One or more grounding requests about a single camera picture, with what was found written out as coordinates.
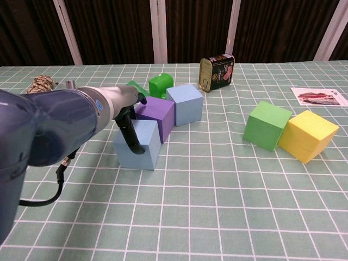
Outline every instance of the light blue cube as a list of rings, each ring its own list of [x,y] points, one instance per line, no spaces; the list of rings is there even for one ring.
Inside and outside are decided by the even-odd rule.
[[[132,123],[145,153],[134,154],[119,131],[114,139],[114,148],[120,165],[128,169],[154,170],[161,147],[157,121],[132,120]]]
[[[168,88],[167,100],[175,102],[176,126],[202,119],[203,95],[192,84]]]

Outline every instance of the black cable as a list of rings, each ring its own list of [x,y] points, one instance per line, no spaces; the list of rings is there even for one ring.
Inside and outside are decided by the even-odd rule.
[[[52,198],[50,198],[49,200],[45,200],[45,201],[20,200],[19,205],[25,206],[25,207],[43,207],[43,206],[49,205],[49,204],[53,203],[54,201],[56,201],[58,199],[58,197],[60,196],[61,191],[63,190],[64,171],[69,166],[70,160],[75,158],[77,150],[70,153],[63,160],[63,162],[59,165],[59,167],[57,168],[56,174],[57,174],[57,182],[58,182],[58,191]]]

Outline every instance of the purple cube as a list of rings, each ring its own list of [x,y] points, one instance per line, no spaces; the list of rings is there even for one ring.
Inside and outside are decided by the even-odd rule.
[[[175,102],[147,96],[147,104],[139,104],[136,109],[138,120],[156,120],[161,143],[168,138],[175,125]]]

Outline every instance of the foam block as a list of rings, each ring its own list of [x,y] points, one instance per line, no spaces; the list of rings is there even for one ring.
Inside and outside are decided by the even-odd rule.
[[[249,115],[243,139],[273,151],[291,114],[289,110],[261,101]]]
[[[175,102],[176,126],[201,120],[203,95],[192,84],[168,88],[167,100]]]
[[[175,103],[148,96],[147,104],[139,104],[135,109],[139,120],[156,120],[161,143],[168,138],[175,124]]]
[[[133,80],[131,80],[129,83],[127,83],[127,85],[131,85],[131,86],[136,87],[138,92],[141,92],[142,94],[144,94],[145,97],[150,95],[144,88],[140,87],[140,85]]]
[[[154,170],[161,142],[157,121],[132,120],[140,145],[145,153],[134,154],[126,144],[121,132],[114,139],[114,148],[121,167],[139,170]]]
[[[339,127],[306,110],[288,121],[278,145],[303,163],[322,152]]]
[[[168,73],[161,73],[148,81],[150,95],[156,98],[166,99],[166,89],[173,86],[173,78]]]

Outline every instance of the rope toy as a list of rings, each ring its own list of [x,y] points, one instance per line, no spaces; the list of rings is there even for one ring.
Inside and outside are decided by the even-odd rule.
[[[34,81],[27,94],[36,94],[38,92],[48,92],[52,91],[53,88],[58,84],[58,82],[53,81],[50,76],[39,75],[34,78]]]

